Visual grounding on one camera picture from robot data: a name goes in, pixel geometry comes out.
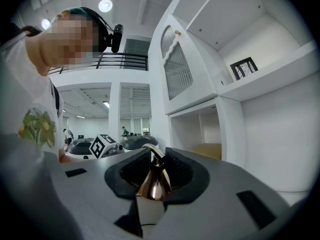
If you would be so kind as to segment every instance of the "black rectangular slot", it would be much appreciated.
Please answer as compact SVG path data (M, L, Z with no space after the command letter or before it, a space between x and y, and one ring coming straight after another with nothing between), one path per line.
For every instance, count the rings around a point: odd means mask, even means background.
M68 178L73 177L73 176L77 176L80 174L84 174L87 171L83 168L79 168L79 169L74 169L74 170L68 170L65 172L65 174L67 175Z
M276 219L271 211L251 190L243 191L236 195L260 229L268 226Z

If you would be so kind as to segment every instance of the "green graphic print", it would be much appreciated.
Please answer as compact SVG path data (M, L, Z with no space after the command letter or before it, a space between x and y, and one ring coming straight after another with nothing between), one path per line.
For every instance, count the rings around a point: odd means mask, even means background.
M38 109L29 109L20 126L18 135L23 138L36 142L40 147L45 143L49 147L55 145L56 124L50 120L48 112L41 113Z

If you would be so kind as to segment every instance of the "person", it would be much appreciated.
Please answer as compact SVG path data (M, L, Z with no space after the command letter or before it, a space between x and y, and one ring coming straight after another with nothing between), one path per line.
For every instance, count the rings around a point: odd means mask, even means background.
M65 134L64 143L69 146L72 140L74 139L74 135L70 130L67 129L63 129L63 132Z
M17 134L57 155L61 163L82 161L65 154L62 114L64 101L51 82L50 68L77 64L108 46L107 23L85 8L59 13L45 31L10 25L15 36L1 36L0 133Z
M123 130L122 136L126 137L129 135L129 132L126 130L126 128L124 126L122 126L122 130Z

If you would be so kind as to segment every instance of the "white t-shirt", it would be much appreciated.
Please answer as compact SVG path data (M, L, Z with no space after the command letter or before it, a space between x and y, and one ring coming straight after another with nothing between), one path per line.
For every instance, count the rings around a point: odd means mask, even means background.
M64 101L59 95L57 113L50 78L41 76L30 61L24 34L1 47L1 60L4 71L0 91L5 92L1 101L1 133L18 134L58 156L65 139L61 129Z

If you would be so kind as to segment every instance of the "hair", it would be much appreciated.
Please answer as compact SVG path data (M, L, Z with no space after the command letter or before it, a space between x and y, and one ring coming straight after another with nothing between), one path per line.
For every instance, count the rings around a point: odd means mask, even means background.
M21 30L23 32L28 32L26 36L29 38L34 37L42 32L40 29L35 28L34 26L24 26L23 28L21 28Z

